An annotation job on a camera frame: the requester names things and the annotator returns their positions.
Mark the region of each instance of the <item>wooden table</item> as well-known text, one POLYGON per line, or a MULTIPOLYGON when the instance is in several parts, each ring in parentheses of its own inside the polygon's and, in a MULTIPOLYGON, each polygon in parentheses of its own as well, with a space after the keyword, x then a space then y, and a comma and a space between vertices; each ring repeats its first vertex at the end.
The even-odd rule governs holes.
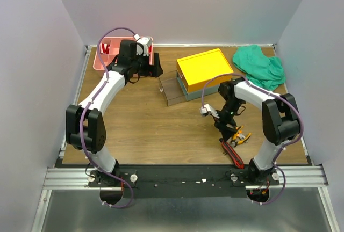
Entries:
MULTIPOLYGON (((155 48, 160 53, 164 72, 176 70, 176 59, 201 53, 212 48, 155 48)), ((241 73, 232 62, 235 47, 221 48, 235 73, 241 73)), ((272 48, 262 48, 266 56, 273 56, 272 48)), ((92 68, 95 48, 91 52, 79 101, 82 101, 100 81, 92 68)), ((276 92, 285 93, 284 85, 276 92)), ((221 109, 224 100, 215 93, 205 102, 221 109)), ((142 78, 136 84, 127 84, 114 98, 104 116, 106 146, 121 164, 226 164, 232 163, 223 155, 220 133, 211 117, 199 114, 200 98, 167 106, 159 90, 158 78, 142 78)), ((244 125, 243 133, 252 133, 248 143, 236 147, 237 153, 248 163, 259 151, 264 135, 262 113, 251 104, 235 117, 244 125)), ((68 145, 63 164, 87 164, 84 154, 68 145)), ((278 159, 279 164, 307 164, 301 142, 291 145, 278 159)))

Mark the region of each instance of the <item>pink basket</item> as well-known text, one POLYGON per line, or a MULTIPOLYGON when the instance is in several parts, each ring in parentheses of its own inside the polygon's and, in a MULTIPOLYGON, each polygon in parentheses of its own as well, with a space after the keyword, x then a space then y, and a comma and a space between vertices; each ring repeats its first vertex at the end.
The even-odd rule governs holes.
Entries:
MULTIPOLYGON (((104 61, 105 65, 107 66, 112 62, 114 57, 119 53, 119 45, 122 40, 135 40, 134 37, 105 37, 102 40, 102 43, 110 44, 109 53, 108 54, 101 54, 102 60, 104 61)), ((153 54, 151 53, 149 56, 149 63, 153 63, 153 54)), ((95 60, 93 62, 93 69, 100 75, 104 75, 104 67, 99 60, 98 54, 96 53, 95 60)))

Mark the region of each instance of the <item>yellow box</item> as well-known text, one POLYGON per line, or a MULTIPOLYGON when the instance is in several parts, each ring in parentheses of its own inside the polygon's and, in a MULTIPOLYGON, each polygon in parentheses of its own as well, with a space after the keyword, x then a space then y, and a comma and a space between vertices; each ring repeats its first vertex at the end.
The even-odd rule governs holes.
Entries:
MULTIPOLYGON (((177 71, 188 93, 201 90, 207 81, 217 75, 233 73, 219 48, 177 59, 177 71)), ((208 87, 229 79, 231 76, 219 77, 208 87)))

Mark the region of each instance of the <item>teal towel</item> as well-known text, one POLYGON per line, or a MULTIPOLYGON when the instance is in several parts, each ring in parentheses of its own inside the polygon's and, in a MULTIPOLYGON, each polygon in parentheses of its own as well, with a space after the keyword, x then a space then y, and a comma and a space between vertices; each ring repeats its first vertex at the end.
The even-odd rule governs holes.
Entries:
POLYGON ((273 91, 285 82, 280 58, 265 56, 257 45, 238 48, 233 63, 246 73, 247 79, 266 90, 273 91))

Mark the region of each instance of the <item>white wall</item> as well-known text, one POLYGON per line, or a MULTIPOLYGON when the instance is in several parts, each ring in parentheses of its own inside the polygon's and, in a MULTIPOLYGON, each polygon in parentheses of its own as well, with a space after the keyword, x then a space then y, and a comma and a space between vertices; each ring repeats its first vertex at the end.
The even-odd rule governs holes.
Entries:
POLYGON ((344 0, 303 0, 278 43, 289 91, 305 121, 305 142, 324 165, 344 230, 344 0))
POLYGON ((94 45, 114 26, 158 43, 273 43, 301 0, 62 0, 94 45))
POLYGON ((84 46, 61 0, 0 0, 0 231, 30 231, 84 46))

